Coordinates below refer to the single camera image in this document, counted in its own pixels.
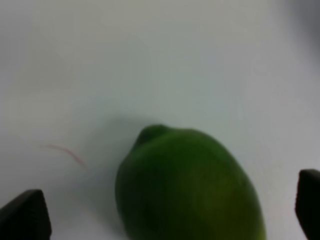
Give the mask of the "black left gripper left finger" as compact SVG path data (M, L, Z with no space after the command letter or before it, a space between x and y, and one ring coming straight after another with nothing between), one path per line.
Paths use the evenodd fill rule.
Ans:
M45 196L29 189L0 208L2 240L49 240L52 225Z

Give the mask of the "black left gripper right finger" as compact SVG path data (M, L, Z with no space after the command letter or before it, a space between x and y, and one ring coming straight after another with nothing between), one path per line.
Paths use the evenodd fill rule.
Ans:
M295 214L308 240L320 238L320 172L302 169L299 172Z

